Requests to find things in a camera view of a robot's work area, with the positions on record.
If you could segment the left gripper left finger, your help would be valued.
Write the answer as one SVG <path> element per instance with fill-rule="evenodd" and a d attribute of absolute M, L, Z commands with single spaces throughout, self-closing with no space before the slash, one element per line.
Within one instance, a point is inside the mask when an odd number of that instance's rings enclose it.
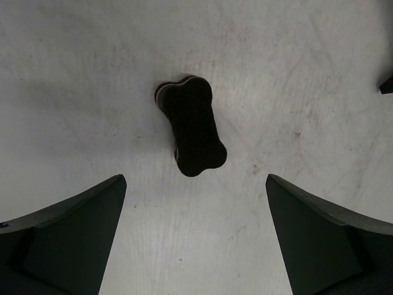
<path fill-rule="evenodd" d="M 1 223 L 1 294 L 98 294 L 126 194 L 115 175 Z"/>

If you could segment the black bone-shaped eraser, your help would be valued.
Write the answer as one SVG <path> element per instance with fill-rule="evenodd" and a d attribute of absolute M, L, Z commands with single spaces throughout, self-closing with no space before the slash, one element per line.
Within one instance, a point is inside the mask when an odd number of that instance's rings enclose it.
<path fill-rule="evenodd" d="M 212 88 L 206 79 L 189 75 L 164 82 L 156 88 L 154 100 L 169 120 L 174 158 L 183 175 L 195 177 L 225 163 L 227 149 L 218 135 Z"/>

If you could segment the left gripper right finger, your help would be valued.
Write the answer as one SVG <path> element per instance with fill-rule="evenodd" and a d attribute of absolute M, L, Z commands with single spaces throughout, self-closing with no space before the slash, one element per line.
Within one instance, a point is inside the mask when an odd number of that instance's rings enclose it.
<path fill-rule="evenodd" d="M 266 190 L 294 294 L 392 294 L 391 223 L 277 175 L 268 175 Z"/>

